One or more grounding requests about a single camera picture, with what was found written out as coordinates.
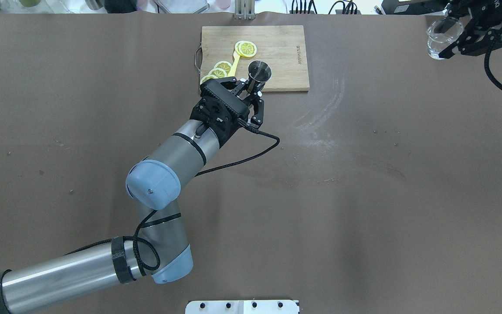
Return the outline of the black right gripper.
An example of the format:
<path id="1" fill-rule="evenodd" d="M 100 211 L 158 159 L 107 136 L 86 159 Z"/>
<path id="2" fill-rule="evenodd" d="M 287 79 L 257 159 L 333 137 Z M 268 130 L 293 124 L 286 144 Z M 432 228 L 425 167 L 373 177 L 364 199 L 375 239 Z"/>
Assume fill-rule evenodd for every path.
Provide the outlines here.
<path id="1" fill-rule="evenodd" d="M 450 59 L 460 54 L 466 56 L 484 55 L 502 48 L 502 0 L 449 0 L 445 7 L 448 17 L 462 20 L 464 33 L 438 54 L 439 59 Z"/>

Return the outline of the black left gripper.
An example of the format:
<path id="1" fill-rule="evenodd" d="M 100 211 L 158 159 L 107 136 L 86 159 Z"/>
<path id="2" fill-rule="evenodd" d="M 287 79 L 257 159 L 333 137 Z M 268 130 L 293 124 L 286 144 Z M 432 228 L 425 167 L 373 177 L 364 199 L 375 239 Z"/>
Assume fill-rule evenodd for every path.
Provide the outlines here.
<path id="1" fill-rule="evenodd" d="M 263 124 L 265 103 L 262 92 L 255 92 L 251 99 L 250 85 L 249 80 L 235 77 L 211 78 L 200 85 L 200 100 L 193 107 L 190 119 L 211 128 L 219 147 L 223 147 L 241 127 L 238 120 L 249 115 L 249 107 L 244 102 L 251 102 L 253 109 L 249 123 L 257 129 Z"/>

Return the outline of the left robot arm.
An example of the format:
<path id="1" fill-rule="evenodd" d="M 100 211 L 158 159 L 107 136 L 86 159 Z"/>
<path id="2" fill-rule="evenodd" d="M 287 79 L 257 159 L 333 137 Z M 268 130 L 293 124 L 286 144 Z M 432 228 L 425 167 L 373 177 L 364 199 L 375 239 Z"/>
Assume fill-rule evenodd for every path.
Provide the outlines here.
<path id="1" fill-rule="evenodd" d="M 193 269 L 177 198 L 235 132 L 259 133 L 265 80 L 208 79 L 190 119 L 134 165 L 125 188 L 141 222 L 132 236 L 117 236 L 23 270 L 0 273 L 0 314 L 25 314 L 151 276 L 166 284 Z"/>

